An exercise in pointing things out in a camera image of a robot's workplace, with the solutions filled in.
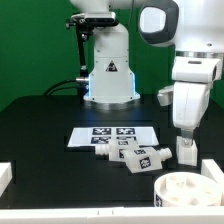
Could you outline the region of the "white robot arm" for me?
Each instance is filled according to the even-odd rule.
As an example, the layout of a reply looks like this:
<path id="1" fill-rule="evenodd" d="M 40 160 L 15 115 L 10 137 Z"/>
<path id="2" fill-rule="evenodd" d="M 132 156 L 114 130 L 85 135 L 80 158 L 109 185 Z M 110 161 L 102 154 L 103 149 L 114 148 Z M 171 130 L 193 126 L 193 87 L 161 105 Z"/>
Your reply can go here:
<path id="1" fill-rule="evenodd" d="M 193 145 L 210 90 L 224 68 L 224 0 L 70 0 L 80 38 L 93 39 L 81 65 L 84 103 L 102 109 L 158 93 L 172 107 L 178 143 Z"/>

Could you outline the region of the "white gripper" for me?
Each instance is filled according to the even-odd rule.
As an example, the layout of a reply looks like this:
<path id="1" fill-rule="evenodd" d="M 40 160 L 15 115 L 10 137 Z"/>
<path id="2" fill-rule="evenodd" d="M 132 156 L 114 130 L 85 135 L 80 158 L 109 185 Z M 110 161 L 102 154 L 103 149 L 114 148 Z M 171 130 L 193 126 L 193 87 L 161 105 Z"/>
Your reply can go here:
<path id="1" fill-rule="evenodd" d="M 182 129 L 182 144 L 191 147 L 193 130 L 199 126 L 209 104 L 210 85 L 176 81 L 159 90 L 157 98 L 161 106 L 173 106 L 173 124 Z"/>

